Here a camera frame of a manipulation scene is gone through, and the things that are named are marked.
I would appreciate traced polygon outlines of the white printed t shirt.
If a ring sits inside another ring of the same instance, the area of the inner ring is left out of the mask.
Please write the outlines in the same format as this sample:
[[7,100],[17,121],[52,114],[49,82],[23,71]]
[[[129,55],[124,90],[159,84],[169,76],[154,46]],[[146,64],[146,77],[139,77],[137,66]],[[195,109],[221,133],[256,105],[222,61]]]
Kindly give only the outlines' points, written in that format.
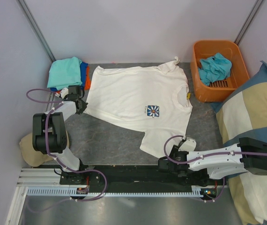
[[144,133],[140,149],[156,158],[185,135],[192,113],[179,59],[159,66],[102,68],[92,75],[85,113]]

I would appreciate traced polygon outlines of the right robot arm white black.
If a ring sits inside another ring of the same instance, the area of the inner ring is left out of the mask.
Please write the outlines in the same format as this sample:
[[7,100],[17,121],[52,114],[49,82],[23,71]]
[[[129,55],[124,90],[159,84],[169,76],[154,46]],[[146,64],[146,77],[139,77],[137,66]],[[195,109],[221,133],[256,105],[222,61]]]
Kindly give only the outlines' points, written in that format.
[[267,143],[252,138],[240,138],[231,146],[195,151],[196,141],[182,136],[170,153],[158,160],[158,169],[187,176],[198,172],[202,184],[210,184],[226,176],[250,172],[267,176]]

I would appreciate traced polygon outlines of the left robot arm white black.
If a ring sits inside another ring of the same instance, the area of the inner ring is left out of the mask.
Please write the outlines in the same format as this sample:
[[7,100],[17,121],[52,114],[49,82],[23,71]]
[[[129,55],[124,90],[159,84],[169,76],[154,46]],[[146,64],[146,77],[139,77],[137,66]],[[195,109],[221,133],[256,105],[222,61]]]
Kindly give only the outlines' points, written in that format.
[[70,150],[65,121],[75,115],[82,114],[87,108],[83,101],[84,90],[80,85],[63,88],[58,101],[51,101],[53,108],[33,116],[32,145],[35,151],[54,159],[75,184],[86,180],[85,166]]

